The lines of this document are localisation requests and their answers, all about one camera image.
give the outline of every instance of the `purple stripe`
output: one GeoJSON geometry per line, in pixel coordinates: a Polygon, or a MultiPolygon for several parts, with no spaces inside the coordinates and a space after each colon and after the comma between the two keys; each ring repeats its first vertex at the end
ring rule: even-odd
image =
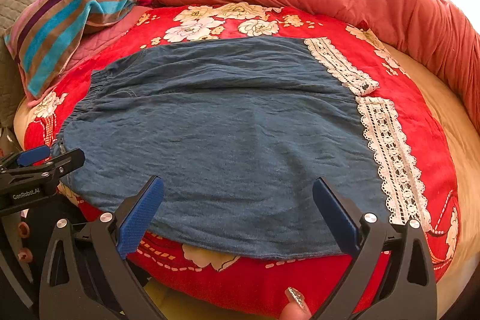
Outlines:
{"type": "Polygon", "coordinates": [[[48,0],[45,2],[45,4],[30,18],[30,20],[27,22],[25,27],[23,28],[22,32],[18,36],[18,41],[17,41],[17,55],[15,57],[15,62],[20,63],[20,48],[23,44],[23,41],[25,40],[25,37],[27,36],[28,32],[30,29],[37,23],[37,21],[44,15],[49,9],[54,7],[57,3],[61,2],[61,0],[48,0]]]}

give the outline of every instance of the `fingernail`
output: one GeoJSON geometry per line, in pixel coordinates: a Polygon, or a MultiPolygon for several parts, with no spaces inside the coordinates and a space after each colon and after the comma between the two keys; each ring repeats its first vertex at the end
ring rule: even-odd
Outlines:
{"type": "Polygon", "coordinates": [[[308,313],[305,297],[297,289],[289,287],[285,290],[285,295],[289,299],[289,302],[295,302],[305,313],[308,313]]]}
{"type": "Polygon", "coordinates": [[[30,227],[27,223],[22,221],[18,224],[18,236],[22,239],[27,239],[30,236],[30,227]]]}
{"type": "Polygon", "coordinates": [[[28,248],[22,248],[18,253],[20,262],[30,263],[33,261],[33,254],[28,248]]]}

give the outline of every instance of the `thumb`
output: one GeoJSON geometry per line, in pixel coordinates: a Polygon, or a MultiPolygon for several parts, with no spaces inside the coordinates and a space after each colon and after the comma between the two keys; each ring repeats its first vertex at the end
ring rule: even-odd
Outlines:
{"type": "Polygon", "coordinates": [[[289,304],[285,306],[279,320],[309,320],[311,312],[305,303],[303,294],[297,289],[289,287],[285,290],[289,304]]]}

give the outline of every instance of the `blue stripe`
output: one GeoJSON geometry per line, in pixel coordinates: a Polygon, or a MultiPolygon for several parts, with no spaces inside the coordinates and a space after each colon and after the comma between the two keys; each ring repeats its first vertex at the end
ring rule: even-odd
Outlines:
{"type": "Polygon", "coordinates": [[[106,6],[111,8],[111,10],[122,10],[122,8],[127,4],[128,7],[133,5],[130,0],[123,0],[122,2],[97,2],[96,0],[90,0],[85,5],[83,12],[77,17],[77,19],[67,27],[55,40],[52,47],[42,59],[40,65],[38,66],[37,71],[33,75],[32,79],[28,83],[28,91],[32,95],[37,96],[41,92],[42,86],[45,83],[45,80],[52,73],[55,65],[57,64],[59,57],[65,52],[67,47],[77,36],[77,34],[83,30],[85,23],[88,19],[88,15],[91,11],[95,11],[102,14],[111,14],[111,12],[106,12],[106,10],[101,7],[106,6]]]}
{"type": "Polygon", "coordinates": [[[35,56],[35,53],[37,53],[48,34],[59,24],[61,24],[66,18],[68,18],[68,16],[72,12],[78,9],[81,2],[82,0],[72,0],[66,7],[64,7],[49,21],[47,21],[45,25],[40,28],[37,34],[35,34],[35,37],[32,39],[30,45],[28,46],[22,61],[22,66],[25,72],[28,72],[28,70],[30,69],[30,65],[32,64],[32,59],[35,56]]]}

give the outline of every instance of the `blue gripper pad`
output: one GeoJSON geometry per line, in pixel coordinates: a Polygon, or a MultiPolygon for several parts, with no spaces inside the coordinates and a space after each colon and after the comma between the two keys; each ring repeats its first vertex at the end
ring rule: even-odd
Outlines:
{"type": "Polygon", "coordinates": [[[360,252],[359,232],[356,224],[321,178],[316,179],[313,185],[312,192],[315,205],[317,205],[340,250],[351,257],[356,257],[360,252]]]}
{"type": "Polygon", "coordinates": [[[50,148],[47,145],[33,148],[31,150],[22,152],[17,158],[19,167],[27,167],[33,163],[40,162],[50,156],[50,148]]]}
{"type": "Polygon", "coordinates": [[[163,181],[157,176],[118,228],[117,251],[122,259],[137,249],[163,201],[163,194],[163,181]]]}

